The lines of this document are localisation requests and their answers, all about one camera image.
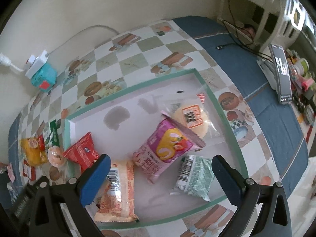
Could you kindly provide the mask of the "beige orange-print snack packet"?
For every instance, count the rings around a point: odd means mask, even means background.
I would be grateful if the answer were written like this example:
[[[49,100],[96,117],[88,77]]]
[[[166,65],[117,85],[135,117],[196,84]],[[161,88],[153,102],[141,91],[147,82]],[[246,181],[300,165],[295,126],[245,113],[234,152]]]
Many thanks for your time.
[[[133,222],[138,220],[134,212],[134,168],[131,161],[111,163],[106,177],[105,190],[100,198],[94,220],[102,223]]]

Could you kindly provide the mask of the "green-edged clear cracker packet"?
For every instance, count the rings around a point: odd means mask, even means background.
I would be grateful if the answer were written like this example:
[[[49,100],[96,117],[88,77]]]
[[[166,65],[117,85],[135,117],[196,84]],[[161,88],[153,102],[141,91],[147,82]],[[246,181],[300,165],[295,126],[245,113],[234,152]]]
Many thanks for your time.
[[[170,195],[184,193],[210,202],[208,193],[214,178],[211,158],[187,155],[181,160],[179,175]]]

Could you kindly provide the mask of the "pink swiss roll packet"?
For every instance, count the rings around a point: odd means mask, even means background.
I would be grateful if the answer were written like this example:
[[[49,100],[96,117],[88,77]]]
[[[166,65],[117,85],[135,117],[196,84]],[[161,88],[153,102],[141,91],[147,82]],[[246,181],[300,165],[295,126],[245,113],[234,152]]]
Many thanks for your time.
[[[206,146],[198,135],[162,112],[153,134],[132,154],[133,163],[141,170],[149,183],[155,183],[159,176],[178,157]]]

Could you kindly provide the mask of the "pink snack packet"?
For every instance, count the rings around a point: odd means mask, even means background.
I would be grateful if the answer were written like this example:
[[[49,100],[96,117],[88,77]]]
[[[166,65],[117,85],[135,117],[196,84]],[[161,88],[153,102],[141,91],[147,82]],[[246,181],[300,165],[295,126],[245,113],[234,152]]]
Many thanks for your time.
[[[11,163],[7,166],[7,172],[8,172],[8,177],[9,177],[10,181],[12,183],[14,183],[16,177],[14,175],[13,166]]]

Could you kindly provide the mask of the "dark red biscuit packet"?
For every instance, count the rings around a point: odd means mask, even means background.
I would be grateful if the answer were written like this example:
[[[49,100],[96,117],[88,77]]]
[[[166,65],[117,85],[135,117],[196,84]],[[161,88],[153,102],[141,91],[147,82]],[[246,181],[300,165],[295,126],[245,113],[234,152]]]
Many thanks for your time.
[[[27,160],[23,160],[23,176],[27,177],[30,181],[36,180],[36,171],[35,167],[29,165]]]

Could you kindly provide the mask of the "yellow cake packet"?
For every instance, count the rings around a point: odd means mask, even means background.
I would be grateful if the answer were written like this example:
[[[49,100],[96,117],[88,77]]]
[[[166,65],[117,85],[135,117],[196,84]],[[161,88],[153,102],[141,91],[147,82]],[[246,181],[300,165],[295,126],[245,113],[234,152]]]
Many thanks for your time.
[[[20,145],[30,166],[36,167],[48,163],[43,135],[22,139]]]

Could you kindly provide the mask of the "peach jelly cup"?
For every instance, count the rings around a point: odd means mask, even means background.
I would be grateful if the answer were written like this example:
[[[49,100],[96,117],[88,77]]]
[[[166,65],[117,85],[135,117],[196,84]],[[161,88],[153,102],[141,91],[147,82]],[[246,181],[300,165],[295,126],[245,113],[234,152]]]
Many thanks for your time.
[[[49,163],[57,168],[62,167],[66,162],[66,158],[63,156],[63,150],[58,146],[50,147],[47,156]]]

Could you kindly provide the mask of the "red snack packet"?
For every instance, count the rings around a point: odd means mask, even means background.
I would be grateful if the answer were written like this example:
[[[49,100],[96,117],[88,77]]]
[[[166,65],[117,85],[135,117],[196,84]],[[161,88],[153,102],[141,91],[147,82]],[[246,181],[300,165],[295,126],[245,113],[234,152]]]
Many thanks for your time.
[[[80,165],[81,173],[90,168],[100,157],[94,148],[91,132],[86,133],[74,145],[70,146],[63,152],[63,156]]]

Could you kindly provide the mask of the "green white biscuit packet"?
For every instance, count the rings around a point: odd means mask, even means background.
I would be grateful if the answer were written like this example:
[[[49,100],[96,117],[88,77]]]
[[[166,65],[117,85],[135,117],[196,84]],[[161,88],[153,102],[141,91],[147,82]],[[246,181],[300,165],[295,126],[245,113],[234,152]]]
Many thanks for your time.
[[[47,123],[43,129],[43,139],[46,150],[53,146],[60,147],[58,130],[60,128],[60,120],[53,120]]]

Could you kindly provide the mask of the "round bun clear packet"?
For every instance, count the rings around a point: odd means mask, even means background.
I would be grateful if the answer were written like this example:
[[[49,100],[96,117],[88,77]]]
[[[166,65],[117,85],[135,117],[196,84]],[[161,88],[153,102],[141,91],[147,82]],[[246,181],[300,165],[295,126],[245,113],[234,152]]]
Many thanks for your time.
[[[161,110],[207,144],[218,144],[223,138],[210,118],[206,98],[204,86],[196,90],[181,90],[162,97]]]

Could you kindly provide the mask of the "green-rimmed white tray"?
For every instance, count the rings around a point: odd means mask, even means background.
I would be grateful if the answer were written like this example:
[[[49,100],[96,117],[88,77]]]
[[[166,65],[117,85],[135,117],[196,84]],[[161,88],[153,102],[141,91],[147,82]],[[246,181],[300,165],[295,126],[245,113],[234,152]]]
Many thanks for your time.
[[[190,154],[206,158],[221,155],[243,177],[248,176],[242,151],[226,116],[196,69],[142,82],[89,104],[65,119],[65,148],[91,133],[95,150],[108,155],[112,161],[139,157],[145,144],[154,150],[134,169],[134,205],[138,221],[97,222],[99,229],[136,229],[169,223],[210,208],[226,198],[217,180],[211,184],[209,201],[187,194],[172,194],[185,155],[184,142],[171,133],[172,145],[176,148],[172,151],[170,146],[161,147],[159,139],[153,135],[165,117],[164,101],[194,93],[205,94],[205,107],[219,136],[207,134],[205,146],[190,150]]]

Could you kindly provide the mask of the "teal toy box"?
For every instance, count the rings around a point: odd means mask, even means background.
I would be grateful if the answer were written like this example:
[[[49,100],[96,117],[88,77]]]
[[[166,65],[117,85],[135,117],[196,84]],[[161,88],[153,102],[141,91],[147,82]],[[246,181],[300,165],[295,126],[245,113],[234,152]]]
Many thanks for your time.
[[[48,92],[56,83],[57,71],[45,63],[32,77],[31,84],[42,92]]]

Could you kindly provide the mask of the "smartphone on stand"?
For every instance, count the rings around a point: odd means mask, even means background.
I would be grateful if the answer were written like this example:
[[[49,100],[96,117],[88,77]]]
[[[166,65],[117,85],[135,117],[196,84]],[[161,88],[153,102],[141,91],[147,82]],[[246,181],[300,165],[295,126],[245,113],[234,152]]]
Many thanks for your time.
[[[257,61],[258,66],[264,73],[271,88],[276,91],[278,102],[282,105],[292,101],[291,79],[288,63],[284,49],[277,44],[268,46],[272,61],[261,59]]]

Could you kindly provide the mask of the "white power strip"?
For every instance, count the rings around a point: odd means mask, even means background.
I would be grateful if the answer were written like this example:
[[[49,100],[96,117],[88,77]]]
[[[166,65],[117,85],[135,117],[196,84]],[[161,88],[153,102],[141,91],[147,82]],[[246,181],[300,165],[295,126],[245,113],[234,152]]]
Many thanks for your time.
[[[39,56],[31,55],[25,64],[25,76],[31,79],[37,71],[47,62],[48,52],[42,51]]]

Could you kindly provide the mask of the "white shelf unit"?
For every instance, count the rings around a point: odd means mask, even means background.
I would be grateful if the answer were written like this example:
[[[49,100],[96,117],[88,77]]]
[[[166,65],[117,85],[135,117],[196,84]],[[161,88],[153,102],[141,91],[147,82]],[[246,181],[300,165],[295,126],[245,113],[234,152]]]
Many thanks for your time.
[[[220,0],[217,22],[261,56],[268,46],[315,51],[315,20],[300,0]]]

